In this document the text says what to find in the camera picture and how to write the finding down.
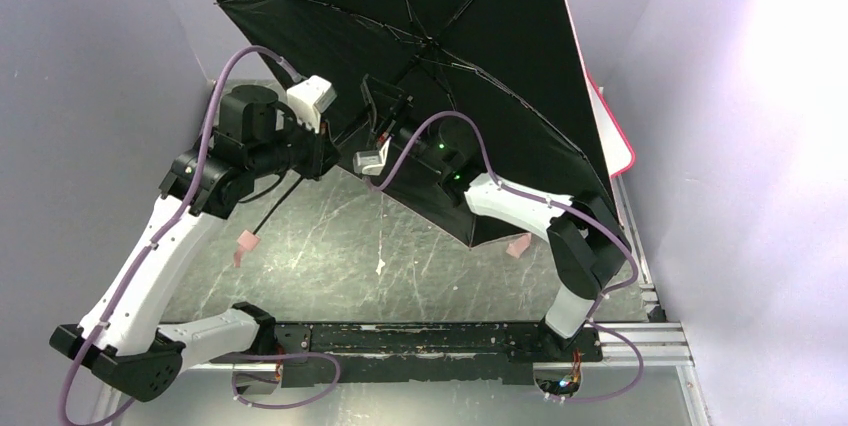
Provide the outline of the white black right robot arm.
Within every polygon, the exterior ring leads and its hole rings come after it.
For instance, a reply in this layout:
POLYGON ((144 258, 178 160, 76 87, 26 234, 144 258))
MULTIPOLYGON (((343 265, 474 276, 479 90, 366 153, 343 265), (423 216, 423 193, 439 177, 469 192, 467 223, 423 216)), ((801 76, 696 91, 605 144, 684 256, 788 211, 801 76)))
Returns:
POLYGON ((403 174, 416 172, 414 186, 431 182, 446 206, 542 239, 560 283, 542 326, 560 340, 576 336, 631 254, 605 201, 589 192, 554 194, 505 178, 493 167, 482 131, 464 113, 442 111, 416 122, 412 98, 399 87, 366 75, 360 90, 372 147, 355 154, 355 173, 384 192, 403 174))

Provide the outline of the pink and black folding umbrella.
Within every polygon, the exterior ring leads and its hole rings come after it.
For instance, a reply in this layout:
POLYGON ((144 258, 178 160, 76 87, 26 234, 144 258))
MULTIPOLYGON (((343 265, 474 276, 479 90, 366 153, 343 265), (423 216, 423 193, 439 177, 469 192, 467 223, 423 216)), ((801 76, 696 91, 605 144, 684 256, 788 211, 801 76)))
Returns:
POLYGON ((290 72, 328 80, 337 97, 326 117, 347 134, 350 169, 368 138, 361 83, 393 84, 420 122, 448 111, 475 124, 495 173, 556 194, 612 203, 588 85, 566 0, 217 0, 254 44, 290 72))

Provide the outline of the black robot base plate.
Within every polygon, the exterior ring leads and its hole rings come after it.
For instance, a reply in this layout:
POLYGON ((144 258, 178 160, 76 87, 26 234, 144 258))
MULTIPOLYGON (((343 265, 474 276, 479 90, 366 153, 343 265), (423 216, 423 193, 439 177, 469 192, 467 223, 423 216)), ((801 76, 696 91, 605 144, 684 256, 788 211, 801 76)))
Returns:
POLYGON ((311 353, 336 357, 342 383, 495 380, 532 385, 540 364, 562 371, 576 360, 592 364, 603 358, 596 329, 585 326, 562 339, 532 321, 280 322, 275 339, 274 353, 288 357, 282 365, 285 388, 333 379, 333 365, 311 353))

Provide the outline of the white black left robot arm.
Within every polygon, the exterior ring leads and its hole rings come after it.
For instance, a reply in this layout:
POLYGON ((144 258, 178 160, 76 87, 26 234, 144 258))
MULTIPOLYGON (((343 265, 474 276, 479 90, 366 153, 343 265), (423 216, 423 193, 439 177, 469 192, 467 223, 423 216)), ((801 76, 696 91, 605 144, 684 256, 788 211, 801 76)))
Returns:
POLYGON ((283 95, 257 85, 216 94, 200 138, 172 163, 145 232, 107 293, 78 324, 57 327, 51 346, 140 402, 195 365, 277 353, 275 318, 246 302, 189 323, 161 318, 193 258, 257 180, 291 171, 316 180, 336 164, 323 117, 335 98, 319 77, 283 95))

